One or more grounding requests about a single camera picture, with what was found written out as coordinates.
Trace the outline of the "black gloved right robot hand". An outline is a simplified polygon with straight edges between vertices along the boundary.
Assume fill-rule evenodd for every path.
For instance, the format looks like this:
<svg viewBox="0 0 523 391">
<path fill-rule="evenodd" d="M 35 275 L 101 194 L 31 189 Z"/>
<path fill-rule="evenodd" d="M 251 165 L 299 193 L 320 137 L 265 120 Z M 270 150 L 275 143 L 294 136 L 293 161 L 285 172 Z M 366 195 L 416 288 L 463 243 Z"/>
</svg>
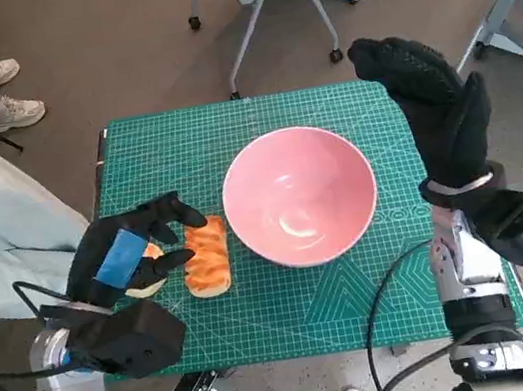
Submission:
<svg viewBox="0 0 523 391">
<path fill-rule="evenodd" d="M 437 50 L 396 37 L 359 38 L 346 53 L 357 77 L 381 84 L 403 112 L 430 181 L 459 190 L 491 173 L 480 73 L 461 79 Z"/>
</svg>

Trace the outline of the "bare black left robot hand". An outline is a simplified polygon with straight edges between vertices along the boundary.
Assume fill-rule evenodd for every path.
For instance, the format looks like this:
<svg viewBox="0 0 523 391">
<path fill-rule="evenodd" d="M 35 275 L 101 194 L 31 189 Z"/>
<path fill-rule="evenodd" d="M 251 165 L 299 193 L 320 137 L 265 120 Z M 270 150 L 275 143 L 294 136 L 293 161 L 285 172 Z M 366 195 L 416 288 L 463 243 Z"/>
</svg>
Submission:
<svg viewBox="0 0 523 391">
<path fill-rule="evenodd" d="M 171 222 L 204 227 L 208 221 L 172 191 L 121 214 L 95 219 L 86 229 L 69 271 L 66 294 L 74 301 L 111 308 L 129 289 L 146 289 L 165 281 L 195 252 L 177 249 L 146 257 L 151 239 L 177 244 Z"/>
</svg>

